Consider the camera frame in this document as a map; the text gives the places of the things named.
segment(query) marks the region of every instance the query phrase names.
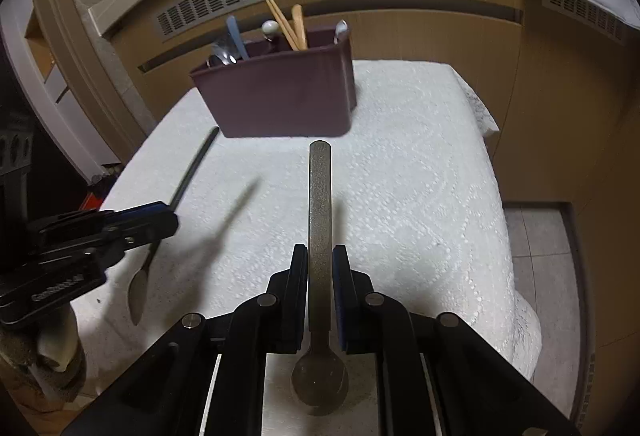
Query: utensil holder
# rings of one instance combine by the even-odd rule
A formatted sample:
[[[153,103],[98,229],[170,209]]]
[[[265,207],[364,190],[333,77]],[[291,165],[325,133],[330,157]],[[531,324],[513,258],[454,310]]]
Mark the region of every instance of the utensil holder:
[[[193,71],[225,137],[339,137],[356,106],[349,34],[307,31],[308,50],[294,52],[283,36],[246,43],[250,58]]]

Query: white paper towel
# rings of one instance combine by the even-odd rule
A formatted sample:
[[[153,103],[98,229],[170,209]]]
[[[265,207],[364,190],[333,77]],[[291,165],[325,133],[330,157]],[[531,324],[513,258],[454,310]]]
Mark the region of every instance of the white paper towel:
[[[346,244],[352,268],[368,273],[376,290],[416,313],[457,313],[530,376],[540,326],[514,299],[506,223],[474,113],[488,129],[495,123],[484,106],[472,109],[468,86],[448,65],[356,61],[354,72],[353,126],[328,139],[334,244]],[[212,125],[191,90],[130,161],[104,208],[167,202]],[[145,247],[74,301],[89,378],[108,384],[185,313],[231,312],[288,268],[294,244],[306,244],[312,140],[219,137],[178,208],[180,229],[158,250],[140,326],[130,323],[126,294]],[[263,434],[377,433],[372,356],[347,357],[350,392],[323,418],[306,416],[292,397],[296,358],[268,356]]]

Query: metal bolt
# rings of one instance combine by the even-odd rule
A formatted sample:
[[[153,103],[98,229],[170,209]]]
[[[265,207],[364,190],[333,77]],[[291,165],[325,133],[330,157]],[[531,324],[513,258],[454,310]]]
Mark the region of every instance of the metal bolt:
[[[256,301],[260,306],[273,306],[276,304],[276,296],[273,293],[263,293],[262,295],[258,295]]]
[[[195,328],[202,322],[202,317],[197,313],[188,313],[184,317],[182,317],[182,325],[190,330],[191,328]]]
[[[366,294],[364,302],[366,302],[369,306],[380,306],[383,302],[385,302],[385,296],[373,291]]]
[[[459,324],[458,316],[448,312],[443,313],[440,315],[440,324],[447,328],[455,328]]]

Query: metal spoon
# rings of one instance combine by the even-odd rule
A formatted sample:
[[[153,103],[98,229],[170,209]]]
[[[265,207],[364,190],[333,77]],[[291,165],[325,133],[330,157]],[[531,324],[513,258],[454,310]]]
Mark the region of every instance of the metal spoon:
[[[219,44],[211,45],[212,56],[216,57],[222,64],[235,64],[236,58],[223,46]],[[210,58],[207,57],[207,67],[211,68]]]
[[[171,202],[169,203],[169,209],[172,211],[175,212],[178,208],[180,200],[184,196],[184,192],[187,190],[187,187],[189,187],[193,176],[196,174],[196,171],[209,151],[211,144],[218,136],[218,133],[220,133],[220,128],[216,126],[210,131],[209,136],[202,143],[200,149],[196,153],[196,156],[191,160],[191,164],[189,165],[187,172],[184,173],[184,176],[182,177],[182,180],[180,180],[180,184],[178,184],[178,188],[175,190],[174,196],[171,198]],[[156,241],[149,246],[145,262],[135,273],[133,279],[131,279],[131,282],[129,283],[127,302],[129,303],[129,316],[131,317],[131,322],[135,326],[140,323],[142,312],[145,310],[146,288],[148,287],[149,282],[149,268],[151,267],[151,262],[153,261],[159,246],[160,241]]]
[[[310,346],[291,373],[294,392],[316,416],[340,407],[349,389],[347,369],[329,346],[331,235],[331,146],[316,140],[309,147]]]
[[[338,44],[338,39],[349,29],[349,25],[345,20],[340,20],[337,25],[335,25],[335,33],[334,33],[334,44]]]

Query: chopsticks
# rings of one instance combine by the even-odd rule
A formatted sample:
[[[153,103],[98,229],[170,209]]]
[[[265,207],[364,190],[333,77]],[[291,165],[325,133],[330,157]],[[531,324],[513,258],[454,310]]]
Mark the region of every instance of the chopsticks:
[[[306,50],[305,22],[300,5],[295,4],[291,7],[291,17],[293,18],[293,26],[296,29],[296,36],[298,36],[298,46],[300,50]]]
[[[287,39],[287,42],[289,42],[291,49],[294,52],[297,52],[299,50],[306,50],[306,36],[305,27],[302,20],[302,7],[300,7],[300,5],[294,6],[293,14],[294,24],[296,26],[296,32],[294,32],[276,2],[274,0],[265,1],[267,2],[267,6],[273,14],[274,19],[280,25],[280,29],[282,30],[284,37]]]

